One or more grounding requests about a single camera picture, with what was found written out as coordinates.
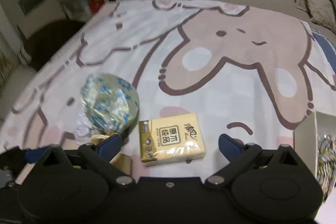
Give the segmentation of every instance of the shiny plastic bag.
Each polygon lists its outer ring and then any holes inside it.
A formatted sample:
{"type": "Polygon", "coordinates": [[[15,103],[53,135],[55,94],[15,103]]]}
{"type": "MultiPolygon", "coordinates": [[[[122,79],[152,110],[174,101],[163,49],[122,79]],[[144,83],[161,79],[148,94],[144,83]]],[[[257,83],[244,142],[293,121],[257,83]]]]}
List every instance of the shiny plastic bag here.
{"type": "Polygon", "coordinates": [[[136,89],[110,74],[89,75],[81,88],[81,101],[87,118],[107,135],[122,134],[139,111],[136,89]]]}

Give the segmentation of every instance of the yellow tissue package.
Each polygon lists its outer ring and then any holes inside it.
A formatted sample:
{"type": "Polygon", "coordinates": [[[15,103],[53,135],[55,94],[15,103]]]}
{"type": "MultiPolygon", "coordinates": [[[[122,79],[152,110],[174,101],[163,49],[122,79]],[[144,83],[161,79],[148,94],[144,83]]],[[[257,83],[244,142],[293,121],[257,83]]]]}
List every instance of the yellow tissue package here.
{"type": "Polygon", "coordinates": [[[205,146],[195,113],[139,122],[141,161],[146,166],[195,160],[205,146]]]}

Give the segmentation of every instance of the cartoon eye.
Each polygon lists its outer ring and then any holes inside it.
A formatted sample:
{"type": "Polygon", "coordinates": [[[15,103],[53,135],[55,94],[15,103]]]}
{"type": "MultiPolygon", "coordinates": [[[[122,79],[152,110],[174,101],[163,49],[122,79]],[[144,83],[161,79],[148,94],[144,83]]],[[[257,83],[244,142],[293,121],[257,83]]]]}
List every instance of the cartoon eye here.
{"type": "Polygon", "coordinates": [[[223,37],[224,35],[226,35],[226,31],[218,31],[218,32],[216,32],[216,35],[218,37],[223,37]]]}
{"type": "Polygon", "coordinates": [[[240,29],[240,28],[237,28],[237,31],[241,33],[246,33],[243,29],[240,29]]]}
{"type": "Polygon", "coordinates": [[[252,43],[255,44],[256,46],[261,46],[261,45],[267,44],[266,41],[259,42],[259,43],[255,42],[255,41],[252,41],[252,43]]]}

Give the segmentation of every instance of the bed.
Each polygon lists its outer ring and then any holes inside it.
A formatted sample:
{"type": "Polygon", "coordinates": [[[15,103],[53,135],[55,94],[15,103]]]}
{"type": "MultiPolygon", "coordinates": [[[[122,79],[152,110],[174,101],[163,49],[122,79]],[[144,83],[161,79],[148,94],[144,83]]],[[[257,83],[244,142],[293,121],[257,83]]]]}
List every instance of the bed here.
{"type": "Polygon", "coordinates": [[[112,73],[132,83],[139,93],[139,120],[197,113],[204,159],[146,168],[136,127],[122,148],[132,156],[135,179],[204,180],[228,163],[217,147],[222,133],[267,149],[293,145],[293,129],[313,110],[336,115],[335,49],[318,41],[335,38],[288,15],[297,13],[290,0],[264,3],[280,10],[292,5],[287,14],[247,2],[106,4],[26,87],[1,128],[1,151],[50,143],[78,147],[72,132],[82,107],[80,87],[92,73],[112,73]]]}

